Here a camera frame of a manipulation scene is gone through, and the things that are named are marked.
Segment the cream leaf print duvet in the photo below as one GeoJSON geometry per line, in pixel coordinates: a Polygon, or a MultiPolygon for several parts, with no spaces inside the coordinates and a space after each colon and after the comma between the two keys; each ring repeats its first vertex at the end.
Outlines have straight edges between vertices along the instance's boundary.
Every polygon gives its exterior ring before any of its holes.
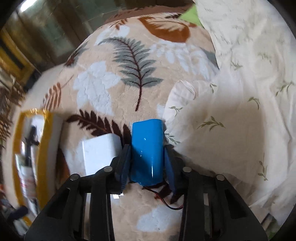
{"type": "Polygon", "coordinates": [[[295,205],[295,37],[268,1],[197,1],[216,51],[209,81],[175,85],[166,120],[175,151],[223,174],[259,220],[295,205]]]}

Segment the green white print pillow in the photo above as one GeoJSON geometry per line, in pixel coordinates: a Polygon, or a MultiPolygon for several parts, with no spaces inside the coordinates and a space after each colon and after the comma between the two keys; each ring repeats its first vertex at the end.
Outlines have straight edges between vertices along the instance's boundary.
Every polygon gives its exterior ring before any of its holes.
{"type": "Polygon", "coordinates": [[[193,4],[187,11],[185,11],[182,15],[179,16],[180,20],[187,21],[196,26],[203,26],[197,12],[197,7],[193,4]]]}

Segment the wooden glass wardrobe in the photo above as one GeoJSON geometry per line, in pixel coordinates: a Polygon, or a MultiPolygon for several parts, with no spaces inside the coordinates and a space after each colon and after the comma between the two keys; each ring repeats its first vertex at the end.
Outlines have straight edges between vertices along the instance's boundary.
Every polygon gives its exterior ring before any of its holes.
{"type": "Polygon", "coordinates": [[[30,89],[42,72],[60,65],[118,14],[185,11],[191,1],[1,1],[1,68],[30,89]]]}

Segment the blue battery pack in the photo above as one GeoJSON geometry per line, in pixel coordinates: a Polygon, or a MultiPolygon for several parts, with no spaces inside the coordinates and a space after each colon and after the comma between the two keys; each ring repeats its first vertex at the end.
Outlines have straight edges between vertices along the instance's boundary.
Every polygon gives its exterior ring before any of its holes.
{"type": "Polygon", "coordinates": [[[144,190],[152,192],[171,210],[183,195],[182,160],[176,158],[172,147],[165,144],[162,120],[150,119],[132,124],[132,160],[129,179],[144,190]]]}

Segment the white foam box yellow tape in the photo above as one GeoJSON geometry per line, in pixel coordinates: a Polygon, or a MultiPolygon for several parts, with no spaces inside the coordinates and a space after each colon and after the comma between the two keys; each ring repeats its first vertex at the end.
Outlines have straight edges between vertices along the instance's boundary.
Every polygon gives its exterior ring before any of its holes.
{"type": "Polygon", "coordinates": [[[28,208],[23,218],[31,225],[39,212],[56,192],[56,157],[63,120],[45,109],[30,109],[20,114],[14,134],[12,166],[16,198],[20,206],[28,208]],[[31,146],[32,169],[37,198],[30,200],[23,195],[20,167],[25,166],[25,138],[31,126],[37,128],[38,146],[31,146]]]}

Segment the leaf pattern fleece blanket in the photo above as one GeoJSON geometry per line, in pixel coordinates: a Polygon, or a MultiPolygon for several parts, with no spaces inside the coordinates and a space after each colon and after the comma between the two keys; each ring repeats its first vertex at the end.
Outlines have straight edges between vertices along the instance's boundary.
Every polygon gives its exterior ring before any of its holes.
{"type": "Polygon", "coordinates": [[[48,70],[13,112],[11,136],[4,152],[8,199],[1,214],[1,240],[25,240],[31,225],[23,217],[9,221],[18,209],[13,178],[13,141],[22,112],[45,109],[63,120],[56,157],[56,192],[72,175],[87,176],[82,142],[108,133],[120,137],[122,150],[131,146],[126,186],[110,196],[114,240],[177,240],[182,209],[171,210],[152,192],[130,181],[132,124],[166,120],[179,107],[167,102],[182,81],[209,81],[218,71],[214,46],[200,26],[176,13],[156,13],[113,21],[98,28],[60,67],[48,70]]]}

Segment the white USB charger block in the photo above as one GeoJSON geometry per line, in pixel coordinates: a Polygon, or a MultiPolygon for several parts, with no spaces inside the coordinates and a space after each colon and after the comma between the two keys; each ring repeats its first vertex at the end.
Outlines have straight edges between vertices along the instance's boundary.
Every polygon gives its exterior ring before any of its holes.
{"type": "Polygon", "coordinates": [[[122,151],[120,137],[108,133],[82,142],[83,160],[86,175],[93,175],[100,169],[109,166],[113,158],[122,151]]]}

